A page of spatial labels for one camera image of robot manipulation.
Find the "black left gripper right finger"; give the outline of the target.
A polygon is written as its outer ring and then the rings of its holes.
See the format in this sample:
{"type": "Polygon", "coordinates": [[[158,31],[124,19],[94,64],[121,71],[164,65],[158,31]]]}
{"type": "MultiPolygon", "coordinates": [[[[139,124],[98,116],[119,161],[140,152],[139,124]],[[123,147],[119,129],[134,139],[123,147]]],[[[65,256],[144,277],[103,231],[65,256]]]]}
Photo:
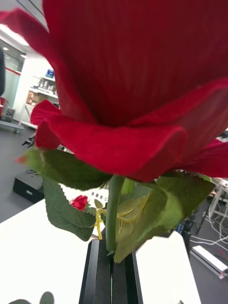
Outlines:
{"type": "Polygon", "coordinates": [[[114,263],[112,303],[143,304],[135,252],[129,254],[121,263],[114,263]]]}

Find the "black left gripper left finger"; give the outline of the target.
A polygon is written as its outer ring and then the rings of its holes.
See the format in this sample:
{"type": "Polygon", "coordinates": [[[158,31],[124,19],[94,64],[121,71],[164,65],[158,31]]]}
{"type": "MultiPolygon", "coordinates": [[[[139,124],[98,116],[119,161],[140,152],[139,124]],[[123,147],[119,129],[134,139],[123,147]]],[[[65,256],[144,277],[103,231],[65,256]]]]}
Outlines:
{"type": "Polygon", "coordinates": [[[90,241],[79,297],[80,304],[111,302],[110,257],[105,240],[90,241]]]}

